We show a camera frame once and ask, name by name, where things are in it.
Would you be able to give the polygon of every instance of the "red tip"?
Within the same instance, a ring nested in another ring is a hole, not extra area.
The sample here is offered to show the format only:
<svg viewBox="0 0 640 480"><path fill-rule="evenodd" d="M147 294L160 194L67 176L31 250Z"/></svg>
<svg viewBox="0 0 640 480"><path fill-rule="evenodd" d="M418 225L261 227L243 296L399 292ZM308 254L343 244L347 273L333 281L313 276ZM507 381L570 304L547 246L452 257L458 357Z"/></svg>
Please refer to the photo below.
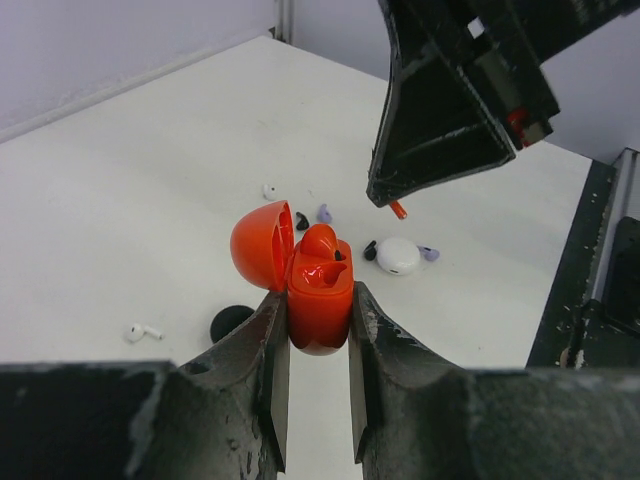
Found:
<svg viewBox="0 0 640 480"><path fill-rule="evenodd" d="M395 202L391 202L389 206L391 207L391 210L393 210L393 213L396 214L396 217L398 217L400 220L404 220L405 218L407 218L407 211L402 208L400 202L396 200Z"/></svg>

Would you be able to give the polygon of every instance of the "white wall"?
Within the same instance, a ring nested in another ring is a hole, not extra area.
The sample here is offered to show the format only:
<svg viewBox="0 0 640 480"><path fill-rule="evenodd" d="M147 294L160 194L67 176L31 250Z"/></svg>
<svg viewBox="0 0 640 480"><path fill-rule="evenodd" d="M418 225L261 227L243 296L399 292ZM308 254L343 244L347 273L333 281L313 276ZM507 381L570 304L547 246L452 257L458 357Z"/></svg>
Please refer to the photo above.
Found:
<svg viewBox="0 0 640 480"><path fill-rule="evenodd" d="M295 0L293 43L387 78L389 41L376 0ZM602 161L640 149L640 11L546 62L562 113L549 141Z"/></svg>
<svg viewBox="0 0 640 480"><path fill-rule="evenodd" d="M0 130L275 25L274 0L2 0Z"/></svg>

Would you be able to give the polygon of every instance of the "wall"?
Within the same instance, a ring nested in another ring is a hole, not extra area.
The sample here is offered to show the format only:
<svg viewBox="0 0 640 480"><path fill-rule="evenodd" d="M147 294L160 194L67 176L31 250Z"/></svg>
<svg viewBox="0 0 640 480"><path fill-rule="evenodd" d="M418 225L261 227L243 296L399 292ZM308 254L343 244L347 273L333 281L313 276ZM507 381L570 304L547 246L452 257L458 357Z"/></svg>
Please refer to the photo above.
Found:
<svg viewBox="0 0 640 480"><path fill-rule="evenodd" d="M274 13L274 0L2 1L0 131L266 33Z"/></svg>
<svg viewBox="0 0 640 480"><path fill-rule="evenodd" d="M293 43L381 78L389 42L376 0L296 0ZM548 140L612 161L640 149L640 11L618 18L546 62L562 113Z"/></svg>

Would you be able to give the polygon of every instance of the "orange lid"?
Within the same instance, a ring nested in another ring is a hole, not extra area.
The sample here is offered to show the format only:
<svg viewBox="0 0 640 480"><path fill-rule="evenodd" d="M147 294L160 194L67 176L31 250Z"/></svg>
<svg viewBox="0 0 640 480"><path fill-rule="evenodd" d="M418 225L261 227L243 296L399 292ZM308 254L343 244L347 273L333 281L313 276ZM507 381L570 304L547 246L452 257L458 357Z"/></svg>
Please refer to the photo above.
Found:
<svg viewBox="0 0 640 480"><path fill-rule="evenodd" d="M293 219L283 200L260 207L240 219L231 232L231 258L245 280L282 292L293 255Z"/></svg>

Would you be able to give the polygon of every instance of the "white plastic piece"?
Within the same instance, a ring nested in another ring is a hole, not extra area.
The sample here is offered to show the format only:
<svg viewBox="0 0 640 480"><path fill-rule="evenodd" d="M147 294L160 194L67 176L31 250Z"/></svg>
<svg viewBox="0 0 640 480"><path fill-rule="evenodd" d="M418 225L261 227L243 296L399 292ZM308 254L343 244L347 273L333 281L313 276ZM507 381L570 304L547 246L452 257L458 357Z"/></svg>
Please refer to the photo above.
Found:
<svg viewBox="0 0 640 480"><path fill-rule="evenodd" d="M378 245L378 265L392 275L409 275L418 269L420 259L416 245L404 238L387 238Z"/></svg>
<svg viewBox="0 0 640 480"><path fill-rule="evenodd" d="M129 329L124 333L124 338L130 343L136 343L142 340L142 337L145 335L150 335L156 340L162 340L164 338L164 333L160 330L149 327L147 325L140 325L139 323L134 323L129 327Z"/></svg>
<svg viewBox="0 0 640 480"><path fill-rule="evenodd" d="M270 202L274 202L278 199L278 196L276 195L276 187L272 187L266 183L262 186L262 195L264 195L264 198Z"/></svg>

